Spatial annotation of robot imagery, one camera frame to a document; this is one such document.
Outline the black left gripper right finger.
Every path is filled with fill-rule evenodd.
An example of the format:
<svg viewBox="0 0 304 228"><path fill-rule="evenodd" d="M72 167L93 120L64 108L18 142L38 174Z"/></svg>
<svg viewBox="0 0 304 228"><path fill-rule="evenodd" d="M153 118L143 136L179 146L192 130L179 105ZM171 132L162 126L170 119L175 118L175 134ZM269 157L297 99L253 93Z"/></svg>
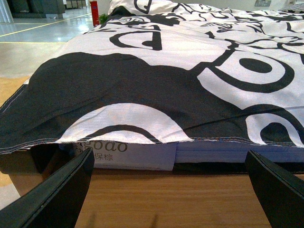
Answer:
<svg viewBox="0 0 304 228"><path fill-rule="evenodd" d="M245 166L262 209L273 228L304 226L304 181L255 151Z"/></svg>

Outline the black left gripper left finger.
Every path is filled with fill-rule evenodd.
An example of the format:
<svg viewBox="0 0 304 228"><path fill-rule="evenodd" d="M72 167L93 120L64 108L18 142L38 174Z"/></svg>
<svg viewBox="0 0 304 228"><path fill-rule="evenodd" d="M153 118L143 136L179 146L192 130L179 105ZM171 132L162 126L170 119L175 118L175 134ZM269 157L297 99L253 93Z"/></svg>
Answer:
<svg viewBox="0 0 304 228"><path fill-rule="evenodd" d="M2 228L73 228L94 166L92 149L70 160L44 182L0 211Z"/></svg>

